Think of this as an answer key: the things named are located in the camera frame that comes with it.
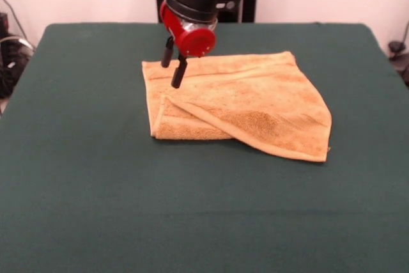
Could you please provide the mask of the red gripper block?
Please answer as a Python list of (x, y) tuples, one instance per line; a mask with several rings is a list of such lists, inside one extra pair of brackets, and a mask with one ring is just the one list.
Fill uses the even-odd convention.
[(174, 46), (176, 46), (180, 53), (178, 56), (179, 64), (174, 71), (171, 86), (178, 89), (187, 68), (187, 57), (200, 58), (214, 48), (217, 19), (213, 19), (209, 24), (192, 22), (178, 16), (165, 2), (161, 4), (159, 12), (160, 18), (170, 34), (166, 41), (161, 66), (163, 68), (169, 66), (173, 57)]

